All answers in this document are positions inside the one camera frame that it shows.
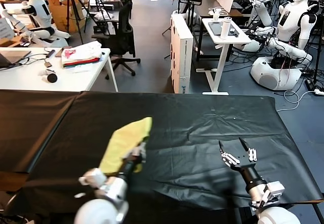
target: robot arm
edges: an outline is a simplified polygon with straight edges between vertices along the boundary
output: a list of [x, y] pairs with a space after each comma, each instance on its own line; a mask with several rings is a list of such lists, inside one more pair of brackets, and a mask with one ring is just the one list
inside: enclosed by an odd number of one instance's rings
[[311, 33], [311, 30], [315, 26], [317, 21], [316, 15], [303, 15], [300, 19], [300, 35], [298, 40], [298, 48], [304, 49], [308, 39], [309, 35]]
[[14, 18], [12, 15], [10, 15], [7, 10], [3, 10], [2, 15], [9, 19], [14, 28], [16, 28], [19, 32], [25, 33], [27, 36], [31, 35], [31, 32], [26, 28], [26, 26], [16, 18]]
[[256, 10], [260, 20], [265, 26], [269, 26], [272, 23], [271, 17], [265, 7], [265, 3], [272, 1], [272, 0], [253, 0], [252, 5]]
[[115, 176], [107, 178], [99, 168], [91, 169], [79, 178], [82, 185], [95, 189], [98, 199], [86, 202], [77, 212], [75, 224], [119, 224], [128, 212], [126, 191], [135, 167], [145, 162], [145, 142], [135, 147], [124, 159]]
[[251, 196], [251, 205], [259, 219], [258, 224], [300, 224], [298, 218], [279, 205], [279, 199], [285, 190], [285, 187], [279, 182], [266, 182], [256, 171], [257, 151], [250, 148], [249, 145], [239, 138], [247, 157], [249, 164], [241, 166], [241, 162], [235, 156], [227, 153], [223, 149], [223, 143], [219, 141], [221, 157], [224, 163], [232, 170], [238, 171], [246, 183], [246, 191]]
[[276, 38], [270, 38], [268, 40], [268, 47], [270, 48], [276, 48], [279, 50], [279, 52], [284, 56], [289, 56], [290, 58], [294, 60], [301, 60], [303, 62], [304, 60], [311, 61], [312, 56], [308, 53], [306, 53], [304, 50], [293, 47], [287, 43], [281, 42]]

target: desk leg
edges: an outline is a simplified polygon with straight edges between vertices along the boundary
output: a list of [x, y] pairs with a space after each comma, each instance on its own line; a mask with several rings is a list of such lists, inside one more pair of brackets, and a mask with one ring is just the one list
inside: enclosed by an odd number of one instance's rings
[[229, 57], [231, 56], [232, 48], [233, 48], [233, 44], [230, 44], [229, 49], [227, 51], [227, 55], [226, 55], [226, 62], [229, 61]]
[[227, 95], [228, 96], [227, 92], [218, 92], [218, 87], [219, 87], [219, 83], [221, 81], [221, 77], [222, 77], [223, 69], [225, 66], [229, 46], [230, 46], [230, 44], [223, 45], [221, 56], [218, 61], [215, 79], [213, 80], [211, 71], [205, 71], [206, 77], [207, 77], [207, 80], [211, 87], [212, 92], [204, 92], [203, 93], [204, 95]]
[[197, 55], [196, 55], [196, 61], [199, 62], [200, 57], [200, 51], [201, 51], [201, 43], [203, 41], [203, 32], [204, 32], [204, 24], [203, 21], [200, 20], [200, 32], [199, 32], [199, 38], [198, 38], [198, 46], [197, 46]]
[[108, 56], [108, 59], [106, 61], [105, 67], [106, 67], [106, 70], [107, 70], [109, 80], [112, 81], [112, 83], [113, 83], [113, 86], [115, 88], [115, 92], [118, 92], [118, 87], [117, 87], [117, 83], [116, 83], [116, 79], [115, 79], [115, 74], [113, 72], [113, 68], [112, 68], [109, 56]]

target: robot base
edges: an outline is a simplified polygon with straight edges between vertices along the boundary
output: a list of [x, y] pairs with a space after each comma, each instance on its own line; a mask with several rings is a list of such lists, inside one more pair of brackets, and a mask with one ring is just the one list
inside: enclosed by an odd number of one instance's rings
[[251, 43], [249, 44], [234, 44], [233, 47], [235, 47], [236, 49], [239, 49], [241, 51], [244, 52], [257, 52], [260, 47], [261, 44], [259, 42], [257, 42], [256, 40], [251, 40]]
[[298, 68], [274, 69], [269, 63], [273, 57], [258, 58], [252, 66], [251, 76], [259, 85], [274, 91], [292, 90], [301, 76]]
[[33, 41], [32, 39], [32, 42], [35, 42], [36, 44], [45, 48], [63, 48], [68, 46], [66, 39], [60, 38], [55, 35], [51, 36], [46, 41], [41, 39], [39, 39], [39, 41]]

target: black tablecloth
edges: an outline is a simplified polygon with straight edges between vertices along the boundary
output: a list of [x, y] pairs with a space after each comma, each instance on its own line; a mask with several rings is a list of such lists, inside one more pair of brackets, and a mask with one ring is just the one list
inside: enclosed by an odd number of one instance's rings
[[30, 172], [77, 94], [0, 90], [0, 171]]
[[131, 179], [128, 199], [135, 211], [130, 216], [179, 203], [214, 210], [247, 206], [245, 184], [222, 162], [218, 147], [218, 140], [231, 147], [238, 137], [258, 150], [259, 173], [286, 187], [282, 202], [321, 198], [273, 98], [85, 92], [76, 97], [7, 212], [75, 212], [89, 199], [73, 198], [89, 190], [78, 178], [99, 166], [116, 129], [147, 116], [153, 118], [147, 162]]

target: laptop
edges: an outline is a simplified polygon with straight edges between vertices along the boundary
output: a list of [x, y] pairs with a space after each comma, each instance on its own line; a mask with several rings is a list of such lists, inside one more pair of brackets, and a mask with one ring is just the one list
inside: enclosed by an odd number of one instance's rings
[[29, 53], [30, 51], [0, 51], [0, 68], [8, 68], [18, 63]]

